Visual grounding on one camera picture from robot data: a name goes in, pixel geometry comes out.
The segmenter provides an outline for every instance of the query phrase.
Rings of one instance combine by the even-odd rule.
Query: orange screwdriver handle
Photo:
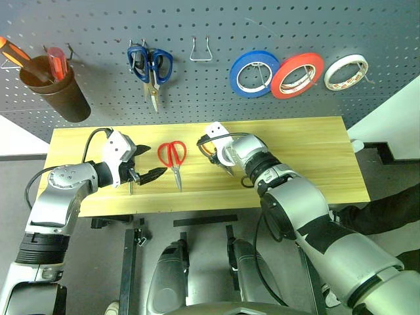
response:
[[[0,53],[17,66],[31,72],[41,82],[45,83],[51,81],[49,73],[39,69],[22,49],[19,49],[4,37],[0,37]]]

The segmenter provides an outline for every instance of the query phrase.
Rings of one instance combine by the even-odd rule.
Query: wooden table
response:
[[[222,124],[231,133],[247,132],[262,138],[280,161],[316,184],[329,203],[369,201],[341,117],[230,121]],[[100,188],[82,202],[80,216],[259,207],[257,193],[241,186],[243,174],[239,169],[234,169],[234,178],[229,177],[220,167],[211,165],[197,149],[196,142],[204,134],[206,125],[208,123],[114,127],[129,135],[135,144],[152,147],[135,158],[135,168],[139,173],[162,166],[156,153],[162,142],[183,141],[188,155],[180,168],[182,193],[178,192],[174,174],[168,169],[154,182],[144,186],[134,184],[133,195],[129,194],[128,184],[119,188]],[[55,129],[45,167],[80,163],[86,139],[95,128]],[[104,134],[95,135],[87,161],[101,161],[105,140]],[[44,175],[38,194],[45,189],[46,178],[47,175]]]

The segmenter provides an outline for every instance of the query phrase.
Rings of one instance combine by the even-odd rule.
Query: white wall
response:
[[[49,144],[0,115],[0,156],[46,154]]]
[[[420,158],[420,76],[348,130],[351,139],[388,142],[395,159]]]

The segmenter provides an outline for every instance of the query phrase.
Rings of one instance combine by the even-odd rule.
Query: white tape roll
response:
[[[333,76],[333,74],[337,71],[339,71],[342,67],[347,66],[348,64],[358,64],[360,66],[359,71],[352,76],[350,79],[347,79],[344,82],[340,83],[330,83],[329,80]],[[357,82],[359,82],[361,79],[363,79],[363,76],[366,75],[368,72],[369,65],[366,59],[360,55],[360,54],[351,54],[350,56],[346,56],[336,62],[334,62],[327,70],[327,72],[324,75],[324,83],[327,87],[327,89],[332,91],[339,91],[347,89],[353,85],[355,85]]]

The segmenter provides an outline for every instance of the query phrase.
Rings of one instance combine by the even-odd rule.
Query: pegboard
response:
[[[82,123],[61,118],[25,88],[18,70],[0,70],[0,114],[46,141],[56,127],[97,125],[341,115],[350,127],[419,75],[418,0],[0,2],[0,34],[30,56],[43,54],[42,45],[67,52],[69,43],[75,51],[71,65],[92,108]],[[192,36],[197,38],[194,56],[207,56],[206,35],[213,60],[189,61]],[[173,74],[161,86],[159,113],[144,99],[142,82],[128,71],[128,41],[142,38],[149,47],[174,56]],[[375,84],[363,80],[333,92],[321,79],[289,100],[271,93],[242,98],[230,88],[229,71],[237,57],[252,50],[267,50],[280,62],[318,53],[324,72],[339,58],[362,54]],[[242,75],[247,85],[260,85],[257,71]],[[333,80],[342,81],[354,71],[350,66]]]

